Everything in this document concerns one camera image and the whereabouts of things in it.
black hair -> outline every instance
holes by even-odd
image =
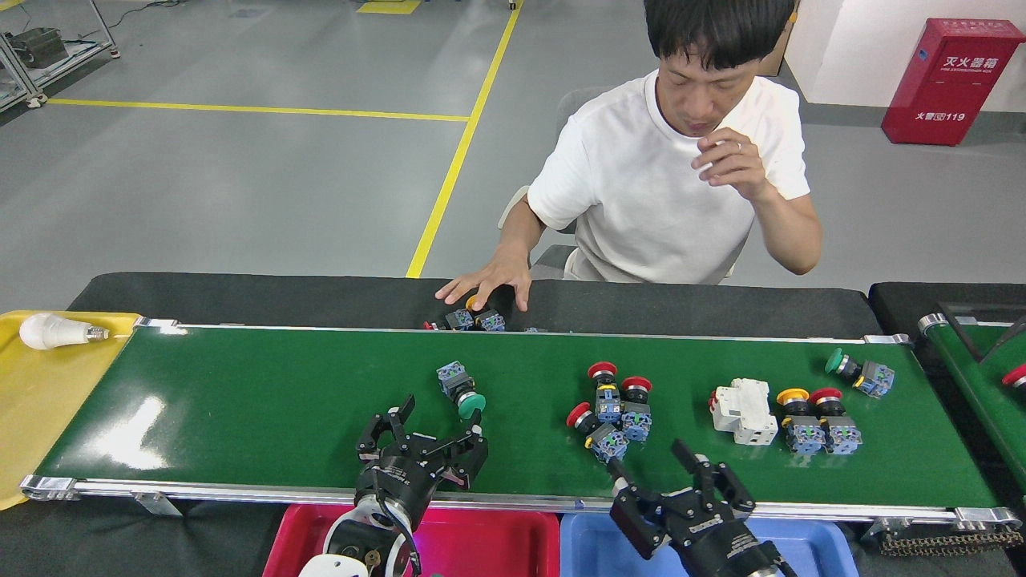
[[[794,0],[644,0],[648,40],[660,59],[687,48],[704,68],[736,68],[773,51]]]

green conveyor belt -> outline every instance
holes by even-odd
[[[1007,326],[963,324],[966,335],[986,354]],[[926,337],[937,347],[970,407],[997,447],[1019,487],[1026,491],[1026,390],[1010,389],[1001,377],[1026,363],[1026,334],[1020,334],[979,363],[950,324],[936,324]]]
[[[607,498],[604,467],[566,427],[593,400],[586,369],[609,360],[619,378],[647,377],[655,421],[647,445],[631,444],[636,479],[669,491],[690,485],[670,454],[683,438],[726,461],[759,501],[991,507],[996,501],[902,346],[849,344],[858,361],[895,370],[873,399],[827,375],[830,343],[554,334],[288,329],[136,330],[36,474],[267,487],[352,487],[354,445],[376,413],[417,396],[407,431],[456,433],[456,408],[435,370],[466,366],[488,399],[489,456],[477,493]],[[791,387],[845,390],[865,445],[854,455],[793,456],[733,443],[712,427],[709,393],[738,377]]]

white circuit breaker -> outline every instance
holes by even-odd
[[[770,445],[778,429],[768,396],[770,385],[754,379],[735,379],[728,387],[716,387],[709,397],[713,426],[733,432],[738,445]]]

light bulb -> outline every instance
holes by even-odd
[[[64,345],[103,341],[110,336],[110,331],[52,312],[40,312],[22,322],[18,335],[26,345],[38,350],[49,350]]]

black box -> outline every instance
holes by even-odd
[[[68,57],[61,31],[55,28],[33,28],[7,39],[29,68],[46,68]]]

